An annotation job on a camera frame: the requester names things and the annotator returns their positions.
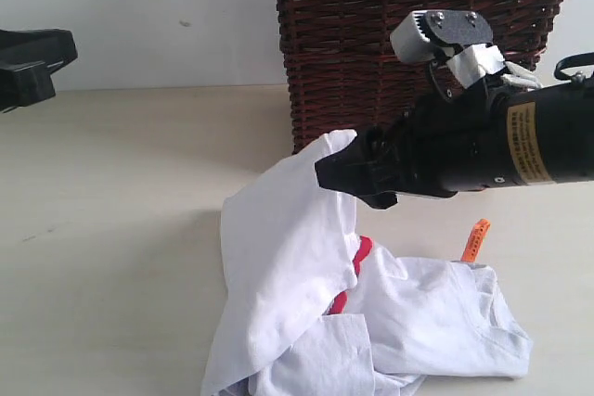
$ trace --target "table surface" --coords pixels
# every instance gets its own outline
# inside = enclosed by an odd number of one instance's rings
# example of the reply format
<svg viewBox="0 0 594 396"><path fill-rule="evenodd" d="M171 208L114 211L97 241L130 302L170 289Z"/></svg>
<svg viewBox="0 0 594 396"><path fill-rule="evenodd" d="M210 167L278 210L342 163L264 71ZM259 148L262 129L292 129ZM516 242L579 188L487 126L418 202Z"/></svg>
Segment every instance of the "table surface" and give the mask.
<svg viewBox="0 0 594 396"><path fill-rule="evenodd" d="M0 393L198 395L225 303L222 201L291 153L286 87L71 92L0 116ZM431 378L427 395L586 395L594 185L360 206L396 255L459 258L492 222L496 268L535 341L519 381Z"/></svg>

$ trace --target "wicker basket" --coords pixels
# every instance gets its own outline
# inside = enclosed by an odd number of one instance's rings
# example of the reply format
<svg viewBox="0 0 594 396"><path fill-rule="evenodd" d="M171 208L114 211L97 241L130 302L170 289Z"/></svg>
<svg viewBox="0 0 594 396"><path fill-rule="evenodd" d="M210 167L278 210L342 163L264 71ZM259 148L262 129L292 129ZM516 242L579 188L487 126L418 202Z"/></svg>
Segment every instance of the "wicker basket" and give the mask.
<svg viewBox="0 0 594 396"><path fill-rule="evenodd" d="M426 92L423 67L399 63L389 43L411 10L478 11L507 58L533 70L562 0L277 1L297 151L334 129L387 124Z"/></svg>

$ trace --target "red trim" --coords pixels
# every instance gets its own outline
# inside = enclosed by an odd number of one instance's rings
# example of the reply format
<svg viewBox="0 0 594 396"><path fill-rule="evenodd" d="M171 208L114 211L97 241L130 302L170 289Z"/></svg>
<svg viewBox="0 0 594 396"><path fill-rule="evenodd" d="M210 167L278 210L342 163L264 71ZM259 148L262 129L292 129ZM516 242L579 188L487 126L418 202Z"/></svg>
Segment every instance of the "red trim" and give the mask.
<svg viewBox="0 0 594 396"><path fill-rule="evenodd" d="M361 246L359 250L356 252L355 257L353 258L353 266L355 268L355 275L359 277L359 273L361 272L361 262L365 260L365 258L371 252L371 248L373 248L373 240L371 238L367 238L366 236L361 237ZM340 314L344 310L346 306L347 296L346 291L341 292L338 296L334 298L334 302L330 307L328 314Z"/></svg>

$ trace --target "orange tag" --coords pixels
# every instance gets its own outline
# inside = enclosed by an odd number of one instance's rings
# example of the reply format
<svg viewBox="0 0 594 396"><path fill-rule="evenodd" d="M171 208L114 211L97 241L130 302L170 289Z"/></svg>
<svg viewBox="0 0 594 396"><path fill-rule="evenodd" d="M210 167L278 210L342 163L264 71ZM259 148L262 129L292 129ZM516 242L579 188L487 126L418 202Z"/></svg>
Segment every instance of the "orange tag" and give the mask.
<svg viewBox="0 0 594 396"><path fill-rule="evenodd" d="M464 254L462 255L463 262L474 263L476 261L476 257L479 255L479 250L483 245L484 238L490 227L491 223L485 219L474 225L471 236L468 237Z"/></svg>

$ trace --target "yellow label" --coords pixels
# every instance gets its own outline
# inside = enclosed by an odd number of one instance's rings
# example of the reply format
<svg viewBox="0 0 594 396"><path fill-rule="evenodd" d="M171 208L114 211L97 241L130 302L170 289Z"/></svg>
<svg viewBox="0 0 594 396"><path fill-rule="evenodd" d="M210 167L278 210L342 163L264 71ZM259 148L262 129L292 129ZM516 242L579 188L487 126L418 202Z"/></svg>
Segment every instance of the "yellow label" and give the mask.
<svg viewBox="0 0 594 396"><path fill-rule="evenodd" d="M508 144L516 171L528 185L551 182L536 139L536 104L508 109Z"/></svg>

